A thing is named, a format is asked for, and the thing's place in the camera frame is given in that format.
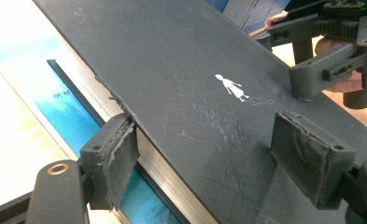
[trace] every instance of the scratch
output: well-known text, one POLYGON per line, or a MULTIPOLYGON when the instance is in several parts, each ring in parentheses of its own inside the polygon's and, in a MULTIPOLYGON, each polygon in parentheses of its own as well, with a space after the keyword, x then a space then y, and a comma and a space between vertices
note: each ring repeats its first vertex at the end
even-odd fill
POLYGON ((166 104, 165 104, 165 109, 164 109, 164 113, 163 113, 163 117, 165 122, 163 123, 162 126, 162 139, 165 140, 165 136, 167 133, 167 128, 168 128, 168 123, 169 123, 169 112, 173 110, 173 107, 171 107, 169 105, 170 103, 170 98, 171 96, 169 95, 168 98, 166 98, 166 104))
POLYGON ((224 188, 226 188, 226 189, 231 189, 232 191, 235 191, 235 189, 233 188, 233 187, 231 187, 231 186, 228 186, 226 183, 223 183, 223 182, 221 182, 221 181, 218 181, 218 180, 216 180, 216 179, 213 179, 213 178, 209 178, 209 177, 205 177, 205 179, 207 179, 207 180, 209 180, 209 181, 211 181, 211 182, 214 182, 214 183, 216 183, 216 184, 218 184, 218 185, 220 185, 220 186, 223 186, 224 188))
POLYGON ((250 97, 248 100, 245 100, 245 102, 249 102, 252 105, 273 105, 275 103, 275 100, 266 100, 264 98, 250 97))
POLYGON ((182 130, 182 133, 181 133, 180 135, 185 136, 185 137, 187 137, 187 138, 189 138, 189 139, 191 139, 191 140, 193 140, 193 141, 196 141, 196 140, 197 140, 197 139, 195 139, 194 137, 187 135, 187 134, 184 132, 184 130, 182 130))
POLYGON ((139 98, 142 95, 143 89, 148 85, 148 77, 143 81, 142 86, 140 87, 135 99, 139 98))
POLYGON ((268 217, 267 215, 265 215, 264 213, 260 213, 260 217, 263 217, 264 219, 264 223, 265 224, 279 224, 280 222, 276 221, 275 219, 271 218, 271 217, 268 217))

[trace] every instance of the black panel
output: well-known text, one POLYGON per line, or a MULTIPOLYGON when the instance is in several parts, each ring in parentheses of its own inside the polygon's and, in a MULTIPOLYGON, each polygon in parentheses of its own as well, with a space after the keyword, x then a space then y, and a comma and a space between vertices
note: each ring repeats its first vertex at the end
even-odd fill
POLYGON ((367 128, 324 95, 294 99, 288 67, 207 2, 35 2, 218 221, 344 221, 344 207, 317 211, 275 172, 275 112, 345 139, 358 161, 367 158, 367 128), (250 97, 229 94, 216 74, 250 97))

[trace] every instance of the black metal bracket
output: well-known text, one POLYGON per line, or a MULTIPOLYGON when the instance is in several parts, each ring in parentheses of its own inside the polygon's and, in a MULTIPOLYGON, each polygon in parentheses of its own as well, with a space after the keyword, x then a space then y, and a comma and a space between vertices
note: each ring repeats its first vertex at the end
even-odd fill
MULTIPOLYGON (((268 49, 292 43, 296 65, 289 70, 289 78, 295 98, 313 101, 320 92, 352 76, 356 70, 362 73, 362 90, 345 93, 344 105, 352 109, 366 108, 367 10, 355 10, 358 13, 353 18, 337 18, 332 15, 332 7, 326 7, 325 13, 325 2, 292 12, 254 38, 268 49), (305 12, 316 13, 303 16, 305 12), (340 39, 343 44, 313 58, 311 39, 319 35, 340 39)), ((344 10, 352 9, 338 8, 337 15, 344 10)))
POLYGON ((80 154, 43 167, 32 193, 0 206, 0 223, 89 223, 88 203, 92 210, 119 209, 139 158, 134 123, 113 117, 80 154))
POLYGON ((301 115, 277 112, 271 154, 317 209, 333 210, 344 199, 346 223, 367 223, 367 161, 301 115))

